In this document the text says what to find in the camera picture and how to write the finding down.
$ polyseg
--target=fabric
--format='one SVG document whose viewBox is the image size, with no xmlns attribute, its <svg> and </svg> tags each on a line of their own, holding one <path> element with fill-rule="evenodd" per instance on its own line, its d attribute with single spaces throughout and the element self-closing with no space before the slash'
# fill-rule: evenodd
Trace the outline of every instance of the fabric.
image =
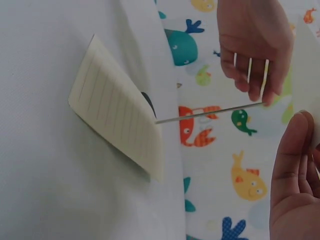
<svg viewBox="0 0 320 240">
<path fill-rule="evenodd" d="M 315 1 L 281 2 L 291 29 L 299 16 L 320 37 Z M 158 0 L 177 76 L 179 114 L 250 103 L 220 65 L 216 0 Z M 270 183 L 293 113 L 291 72 L 272 106 L 180 121 L 187 240 L 269 239 Z"/>
</svg>

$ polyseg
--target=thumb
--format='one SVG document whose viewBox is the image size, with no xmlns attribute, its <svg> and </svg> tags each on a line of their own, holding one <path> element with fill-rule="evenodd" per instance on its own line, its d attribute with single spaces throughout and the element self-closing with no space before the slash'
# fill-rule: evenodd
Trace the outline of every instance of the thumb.
<svg viewBox="0 0 320 240">
<path fill-rule="evenodd" d="M 307 155 L 314 128 L 310 113 L 295 114 L 280 141 L 271 180 L 271 207 L 300 193 L 298 174 L 301 157 Z"/>
<path fill-rule="evenodd" d="M 286 13 L 277 0 L 251 0 L 251 14 L 254 23 L 265 41 L 276 51 L 269 64 L 269 79 L 272 90 L 280 95 L 288 74 L 294 36 Z"/>
</svg>

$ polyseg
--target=needle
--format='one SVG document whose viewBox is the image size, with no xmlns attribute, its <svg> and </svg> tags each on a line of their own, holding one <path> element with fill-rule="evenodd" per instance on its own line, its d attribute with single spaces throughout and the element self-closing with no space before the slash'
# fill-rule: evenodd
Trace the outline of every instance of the needle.
<svg viewBox="0 0 320 240">
<path fill-rule="evenodd" d="M 193 118 L 206 116 L 206 115 L 210 115 L 210 114 L 219 114 L 219 113 L 224 113 L 224 112 L 229 112 L 229 111 L 252 108 L 252 107 L 260 106 L 263 104 L 264 104 L 263 102 L 258 102 L 258 103 L 243 105 L 243 106 L 230 107 L 230 108 L 221 109 L 221 110 L 217 110 L 217 111 L 208 111 L 208 112 L 202 112 L 202 113 L 193 114 L 193 115 L 178 116 L 178 117 L 174 117 L 174 118 L 155 121 L 155 124 L 164 124 L 164 123 L 168 123 L 168 122 L 180 121 L 180 120 L 185 120 L 185 119 L 193 119 Z"/>
</svg>

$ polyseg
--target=teal whale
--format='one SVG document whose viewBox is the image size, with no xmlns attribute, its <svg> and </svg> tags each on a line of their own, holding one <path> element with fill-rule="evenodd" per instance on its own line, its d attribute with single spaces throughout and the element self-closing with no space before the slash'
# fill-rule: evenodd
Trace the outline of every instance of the teal whale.
<svg viewBox="0 0 320 240">
<path fill-rule="evenodd" d="M 186 31 L 164 29 L 176 66 L 188 65 L 197 60 L 197 43 L 190 34 L 205 31 L 203 28 L 198 28 L 201 24 L 200 20 L 192 23 L 191 19 L 187 19 L 185 23 Z"/>
</svg>

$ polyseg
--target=paper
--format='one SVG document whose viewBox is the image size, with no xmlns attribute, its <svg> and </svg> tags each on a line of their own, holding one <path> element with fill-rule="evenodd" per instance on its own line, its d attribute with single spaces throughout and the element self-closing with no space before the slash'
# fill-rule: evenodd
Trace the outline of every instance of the paper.
<svg viewBox="0 0 320 240">
<path fill-rule="evenodd" d="M 163 178 L 161 127 L 145 97 L 93 36 L 81 63 L 69 105 L 109 143 L 145 169 Z"/>
<path fill-rule="evenodd" d="M 302 19 L 296 27 L 292 56 L 292 100 L 295 112 L 306 110 L 314 118 L 312 147 L 320 143 L 320 45 Z"/>
</svg>

